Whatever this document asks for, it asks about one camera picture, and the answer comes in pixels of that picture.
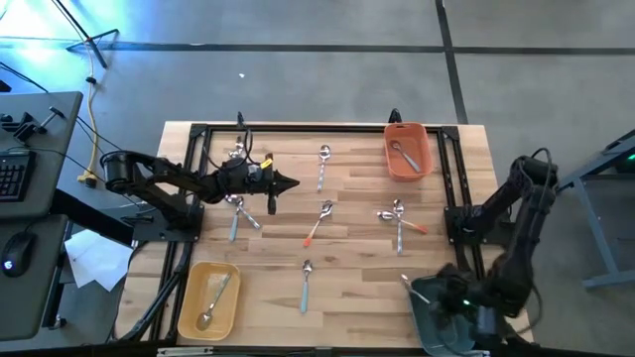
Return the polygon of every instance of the spoon with orange handle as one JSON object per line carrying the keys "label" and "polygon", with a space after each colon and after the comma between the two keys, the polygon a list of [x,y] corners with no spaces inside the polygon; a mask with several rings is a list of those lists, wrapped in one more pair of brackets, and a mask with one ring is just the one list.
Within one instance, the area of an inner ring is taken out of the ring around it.
{"label": "spoon with orange handle", "polygon": [[311,233],[309,233],[309,236],[305,239],[305,247],[309,247],[311,245],[311,240],[314,239],[314,234],[316,234],[316,230],[318,229],[319,223],[328,215],[330,215],[332,213],[333,210],[333,203],[329,200],[325,201],[324,204],[321,206],[321,211],[319,213],[319,219],[317,220],[316,225],[314,226],[314,229],[311,230]]}
{"label": "spoon with orange handle", "polygon": [[[377,217],[379,217],[379,219],[381,220],[385,220],[385,221],[391,221],[393,219],[398,219],[397,215],[393,212],[390,211],[381,211],[381,212],[377,212]],[[426,228],[425,226],[419,225],[419,224],[415,224],[412,222],[409,222],[407,220],[401,219],[401,222],[404,223],[407,226],[410,226],[420,232],[422,232],[423,234],[428,234],[428,228]]]}

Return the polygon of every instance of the computer mouse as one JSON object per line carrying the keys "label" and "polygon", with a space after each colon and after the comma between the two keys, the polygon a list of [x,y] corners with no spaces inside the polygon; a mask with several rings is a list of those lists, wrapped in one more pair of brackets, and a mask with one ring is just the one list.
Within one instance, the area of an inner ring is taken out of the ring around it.
{"label": "computer mouse", "polygon": [[2,273],[17,278],[23,275],[31,264],[31,254],[38,235],[19,232],[13,235],[2,250]]}

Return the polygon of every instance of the black stand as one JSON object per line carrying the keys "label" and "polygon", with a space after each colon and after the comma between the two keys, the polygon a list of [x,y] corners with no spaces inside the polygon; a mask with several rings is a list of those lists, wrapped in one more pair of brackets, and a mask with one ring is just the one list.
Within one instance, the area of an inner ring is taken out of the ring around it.
{"label": "black stand", "polygon": [[77,29],[81,32],[81,34],[85,37],[85,40],[82,42],[78,42],[76,44],[70,45],[68,46],[66,49],[68,51],[70,51],[71,49],[79,46],[79,45],[83,45],[83,44],[88,44],[90,46],[90,48],[92,49],[92,51],[95,53],[95,56],[97,57],[97,60],[99,60],[99,63],[101,64],[101,66],[106,69],[108,68],[108,64],[106,64],[106,61],[104,60],[103,56],[101,55],[101,52],[99,51],[99,49],[97,48],[97,45],[95,44],[95,39],[100,39],[106,35],[110,35],[110,34],[114,34],[114,33],[118,33],[119,30],[117,29],[112,29],[109,31],[106,31],[105,33],[96,35],[96,36],[89,36],[86,31],[83,30],[83,27],[79,24],[79,22],[70,14],[70,11],[64,6],[64,4],[62,4],[61,0],[55,0],[56,3],[58,4],[58,7],[61,9],[61,11],[64,13],[65,16],[67,16],[73,23],[74,25],[77,27]]}

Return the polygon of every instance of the yellow tray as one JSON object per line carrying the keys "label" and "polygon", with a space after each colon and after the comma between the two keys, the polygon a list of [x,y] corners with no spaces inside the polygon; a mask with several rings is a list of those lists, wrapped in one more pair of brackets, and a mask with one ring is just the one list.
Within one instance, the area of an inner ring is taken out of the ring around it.
{"label": "yellow tray", "polygon": [[[196,328],[196,319],[207,311],[227,273],[231,278],[220,295],[212,313],[211,324],[205,331]],[[223,263],[200,262],[190,270],[186,296],[179,318],[179,334],[184,338],[219,341],[231,332],[238,305],[240,271],[236,266]]]}

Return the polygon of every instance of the orange plastic bin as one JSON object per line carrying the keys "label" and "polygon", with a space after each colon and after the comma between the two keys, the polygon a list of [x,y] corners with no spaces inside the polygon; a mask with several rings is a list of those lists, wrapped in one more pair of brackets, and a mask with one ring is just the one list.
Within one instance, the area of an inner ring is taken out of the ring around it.
{"label": "orange plastic bin", "polygon": [[[420,168],[417,173],[399,151],[391,147],[398,142],[406,153]],[[419,123],[395,123],[384,129],[384,142],[388,173],[397,182],[412,182],[421,179],[433,170],[433,160],[428,145],[426,127]]]}

